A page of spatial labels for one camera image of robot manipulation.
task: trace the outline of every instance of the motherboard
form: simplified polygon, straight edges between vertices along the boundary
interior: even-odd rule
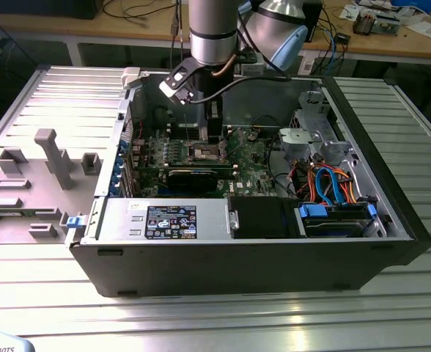
[[[197,129],[181,130],[174,137],[170,130],[156,130],[134,141],[137,197],[276,196],[267,167],[272,136],[227,128],[225,140],[207,144]]]

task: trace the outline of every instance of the side panel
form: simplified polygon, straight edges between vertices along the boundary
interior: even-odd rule
[[[330,99],[332,100],[330,103],[337,117],[341,120],[341,123],[345,124],[347,132],[353,139],[351,141],[355,141],[358,144],[360,150],[357,150],[358,153],[365,158],[365,161],[373,171],[406,233],[417,240],[412,252],[408,253],[407,257],[402,260],[402,264],[406,265],[431,247],[431,237],[386,162],[380,156],[377,147],[357,117],[356,111],[344,96],[343,92],[345,90],[339,88],[334,78],[327,77],[325,78],[325,82]]]
[[[71,252],[103,296],[186,296],[357,290],[412,245],[73,246]]]

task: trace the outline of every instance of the sticker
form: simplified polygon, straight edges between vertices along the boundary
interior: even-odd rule
[[[149,202],[131,200],[128,203],[128,210],[146,210],[148,206]]]
[[[197,238],[195,206],[145,206],[147,207],[147,226],[145,229],[147,239],[178,240]]]

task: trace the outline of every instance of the gray plastic part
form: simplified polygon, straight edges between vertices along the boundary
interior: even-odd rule
[[[100,174],[101,161],[97,153],[84,153],[81,164],[85,175],[91,176]]]
[[[64,233],[67,233],[67,220],[69,219],[69,214],[64,212],[59,220],[59,227]]]
[[[28,189],[0,189],[0,198],[20,197],[23,204],[19,209],[9,208],[6,213],[0,211],[0,243],[58,243],[65,240],[67,228],[59,226],[59,219],[42,220],[36,210],[60,209],[62,213],[74,216],[77,212],[88,213],[93,202],[93,194],[98,176],[86,176],[80,159],[72,160],[70,173],[74,179],[73,191],[63,191],[59,187],[56,175],[51,174],[45,165],[45,159],[31,159],[28,163],[19,164],[22,177],[28,179],[32,186]],[[0,180],[6,177],[0,171]],[[31,214],[18,216],[18,213]],[[28,230],[31,223],[52,223],[58,236],[56,238],[33,238]]]
[[[20,198],[0,198],[0,208],[19,208],[21,205]]]
[[[72,171],[72,168],[74,166],[73,162],[69,158],[69,154],[67,154],[66,149],[59,149],[59,152],[61,152],[61,158],[64,165],[67,167],[68,172]],[[49,164],[49,161],[45,161],[46,166],[48,167],[48,170],[51,174],[54,173],[54,169]]]
[[[0,189],[28,189],[31,186],[30,181],[23,178],[0,180]]]
[[[45,211],[37,211],[35,215],[41,220],[60,220],[62,217],[59,208],[47,209]]]
[[[34,238],[53,238],[57,236],[57,231],[52,224],[30,224],[28,232]]]
[[[50,168],[54,171],[57,181],[62,189],[71,189],[73,181],[69,176],[70,165],[63,161],[61,152],[56,145],[54,139],[56,139],[56,131],[50,128],[40,128],[37,134],[34,136],[34,142],[41,146],[45,151],[46,158],[50,164]]]
[[[19,163],[28,163],[20,149],[6,148],[2,151],[0,168],[8,178],[22,175],[17,165]]]

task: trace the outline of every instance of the white cable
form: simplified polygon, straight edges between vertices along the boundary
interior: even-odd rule
[[[10,79],[9,77],[9,61],[10,61],[10,54],[12,53],[12,49],[16,46],[15,42],[12,42],[12,46],[9,49],[9,53],[7,54],[7,60],[5,60],[5,76]]]

